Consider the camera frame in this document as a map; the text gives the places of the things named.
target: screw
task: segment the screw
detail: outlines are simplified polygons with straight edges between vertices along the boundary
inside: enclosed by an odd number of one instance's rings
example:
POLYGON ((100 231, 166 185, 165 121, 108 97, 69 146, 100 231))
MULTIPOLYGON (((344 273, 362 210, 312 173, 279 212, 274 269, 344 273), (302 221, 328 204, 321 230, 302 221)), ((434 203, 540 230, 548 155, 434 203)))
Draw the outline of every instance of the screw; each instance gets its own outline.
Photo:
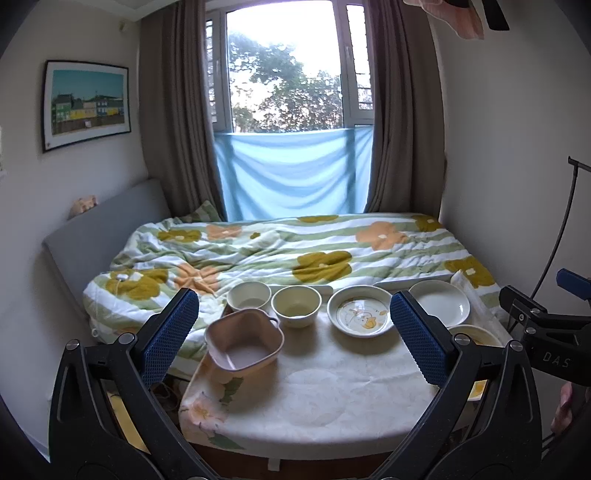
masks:
POLYGON ((513 340, 509 345, 516 352, 521 352, 523 350, 523 345, 521 345, 517 340, 513 340))
POLYGON ((454 337, 454 340, 458 345, 467 345, 468 343, 470 343, 470 337, 468 337, 468 335, 465 335, 464 333, 458 333, 454 337))
POLYGON ((66 350, 76 350, 80 346, 80 342, 75 338, 66 343, 66 350))
POLYGON ((131 343, 134 341, 134 334, 133 333, 123 333, 119 336, 119 338, 117 339, 117 341, 121 344, 121 345, 127 345, 128 343, 131 343))

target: plate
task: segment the plate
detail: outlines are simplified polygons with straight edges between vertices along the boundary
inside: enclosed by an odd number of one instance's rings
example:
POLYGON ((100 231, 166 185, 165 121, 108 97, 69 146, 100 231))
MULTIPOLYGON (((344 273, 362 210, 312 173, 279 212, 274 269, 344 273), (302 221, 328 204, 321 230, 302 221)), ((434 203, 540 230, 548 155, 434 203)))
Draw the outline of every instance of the plate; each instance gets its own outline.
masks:
POLYGON ((369 285, 343 288, 328 302, 329 319, 341 332, 353 337, 382 335, 394 326, 390 319, 391 298, 387 291, 369 285))
POLYGON ((441 280, 424 280, 414 285, 410 294, 429 315, 446 327, 465 322, 470 315, 468 297, 454 285, 441 280))

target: tree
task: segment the tree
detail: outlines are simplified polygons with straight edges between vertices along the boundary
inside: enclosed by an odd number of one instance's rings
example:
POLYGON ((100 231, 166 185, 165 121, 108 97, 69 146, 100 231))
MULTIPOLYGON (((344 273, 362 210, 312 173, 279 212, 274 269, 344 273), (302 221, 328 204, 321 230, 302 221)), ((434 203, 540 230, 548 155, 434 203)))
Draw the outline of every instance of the tree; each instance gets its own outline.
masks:
POLYGON ((248 73, 248 82, 267 86, 269 95, 257 107, 253 88, 230 75, 232 113, 241 132, 299 132, 340 128, 343 106, 340 78, 327 72, 307 77, 303 63, 283 44, 263 46, 243 34, 228 36, 230 73, 248 73))

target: headboard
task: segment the headboard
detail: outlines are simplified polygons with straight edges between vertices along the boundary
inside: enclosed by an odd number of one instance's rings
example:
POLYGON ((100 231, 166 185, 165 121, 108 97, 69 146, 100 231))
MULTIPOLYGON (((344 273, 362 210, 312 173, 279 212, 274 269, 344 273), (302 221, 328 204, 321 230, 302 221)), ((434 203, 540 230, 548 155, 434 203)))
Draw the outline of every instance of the headboard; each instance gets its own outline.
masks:
POLYGON ((68 220, 43 240, 51 262, 80 312, 82 293, 99 273, 107 271, 137 227, 170 217, 158 180, 146 180, 68 220))

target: human hand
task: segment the human hand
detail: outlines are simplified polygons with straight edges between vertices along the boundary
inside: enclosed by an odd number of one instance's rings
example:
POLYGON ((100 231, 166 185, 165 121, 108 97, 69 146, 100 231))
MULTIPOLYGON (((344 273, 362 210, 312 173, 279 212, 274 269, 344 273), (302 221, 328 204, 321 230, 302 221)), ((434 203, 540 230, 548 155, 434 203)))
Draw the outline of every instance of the human hand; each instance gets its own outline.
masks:
POLYGON ((564 432, 573 421, 573 411, 571 405, 573 402, 573 384, 565 383, 560 389, 560 404, 554 414, 554 420, 550 424, 550 430, 558 436, 564 432))

